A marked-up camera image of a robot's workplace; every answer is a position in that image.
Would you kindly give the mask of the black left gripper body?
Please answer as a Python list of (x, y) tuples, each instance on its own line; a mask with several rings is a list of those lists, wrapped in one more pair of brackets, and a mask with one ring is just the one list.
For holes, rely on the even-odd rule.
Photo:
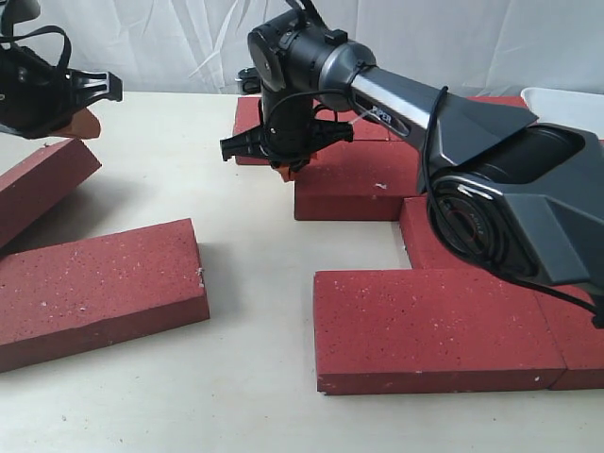
[(111, 72), (61, 69), (27, 47), (1, 50), (1, 131), (25, 139), (56, 137), (72, 117), (102, 100), (123, 100)]

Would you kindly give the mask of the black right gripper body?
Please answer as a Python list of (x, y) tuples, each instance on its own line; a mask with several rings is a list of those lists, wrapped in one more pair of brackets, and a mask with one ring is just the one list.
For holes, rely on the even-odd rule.
[(338, 119), (318, 119), (316, 113), (328, 109), (314, 102), (323, 95), (346, 100), (346, 92), (327, 89), (310, 92), (269, 89), (261, 91), (259, 124), (220, 141), (222, 159), (260, 159), (274, 169), (299, 170), (311, 157), (337, 142), (352, 142), (353, 126)]

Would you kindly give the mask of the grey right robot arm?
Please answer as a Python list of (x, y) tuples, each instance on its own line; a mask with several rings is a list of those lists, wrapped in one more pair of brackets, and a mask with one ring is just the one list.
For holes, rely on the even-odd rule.
[(247, 36), (259, 93), (257, 126), (221, 141), (224, 159), (266, 161), (291, 180), (353, 126), (318, 113), (354, 112), (418, 153), (417, 190), (439, 242), (514, 285), (580, 306), (603, 325), (603, 146), (593, 132), (542, 123), (528, 109), (470, 100), (378, 67), (373, 52), (328, 27), (313, 4)]

